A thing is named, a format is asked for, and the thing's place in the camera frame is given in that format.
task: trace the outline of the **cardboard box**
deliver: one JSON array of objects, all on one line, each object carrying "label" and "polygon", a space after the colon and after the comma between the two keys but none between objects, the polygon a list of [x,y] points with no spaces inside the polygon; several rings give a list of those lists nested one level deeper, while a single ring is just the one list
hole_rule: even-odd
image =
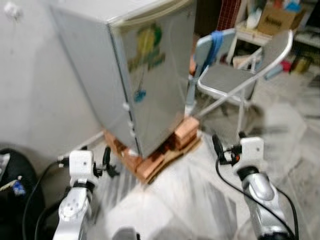
[{"label": "cardboard box", "polygon": [[296,29],[304,17],[305,12],[304,9],[300,12],[293,12],[275,8],[272,5],[266,5],[257,29],[259,32],[268,35],[275,35],[284,30]]}]

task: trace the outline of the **fridge handle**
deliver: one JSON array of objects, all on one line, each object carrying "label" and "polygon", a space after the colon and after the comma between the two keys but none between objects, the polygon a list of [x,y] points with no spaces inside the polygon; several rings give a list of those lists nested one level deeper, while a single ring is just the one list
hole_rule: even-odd
[{"label": "fridge handle", "polygon": [[132,19],[132,20],[125,20],[125,21],[121,21],[118,23],[118,26],[117,27],[120,27],[120,28],[132,28],[134,26],[137,26],[137,25],[143,25],[143,24],[146,24],[148,22],[153,22],[155,19],[158,19],[162,16],[165,16],[165,15],[169,15],[171,14],[172,12],[175,12],[185,6],[187,6],[188,4],[191,4],[194,0],[180,0],[179,2],[177,2],[176,4],[160,11],[160,12],[156,12],[152,15],[149,15],[149,16],[143,16],[143,17],[139,17],[139,18],[135,18],[135,19]]}]

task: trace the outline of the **white wall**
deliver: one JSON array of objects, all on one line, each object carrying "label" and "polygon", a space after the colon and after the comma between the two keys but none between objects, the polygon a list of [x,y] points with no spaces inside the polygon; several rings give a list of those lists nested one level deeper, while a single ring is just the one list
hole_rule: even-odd
[{"label": "white wall", "polygon": [[0,0],[0,147],[17,146],[39,173],[97,134],[100,124],[40,0],[13,0],[24,16],[9,21]]}]

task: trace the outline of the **fridge door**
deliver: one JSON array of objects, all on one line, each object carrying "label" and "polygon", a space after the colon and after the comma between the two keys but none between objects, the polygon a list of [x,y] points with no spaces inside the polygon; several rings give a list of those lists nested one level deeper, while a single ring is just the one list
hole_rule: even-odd
[{"label": "fridge door", "polygon": [[195,14],[193,0],[173,0],[110,25],[143,157],[184,118]]}]

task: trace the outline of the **chair seat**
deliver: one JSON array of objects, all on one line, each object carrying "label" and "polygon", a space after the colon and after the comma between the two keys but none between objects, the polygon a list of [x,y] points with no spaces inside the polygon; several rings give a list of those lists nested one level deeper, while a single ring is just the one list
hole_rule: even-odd
[{"label": "chair seat", "polygon": [[[228,65],[216,64],[209,67],[207,73],[201,79],[201,85],[205,86],[204,91],[213,98],[221,98],[228,92],[254,76],[249,71],[234,69]],[[249,85],[245,90],[245,99],[249,99],[252,95],[255,83]]]}]

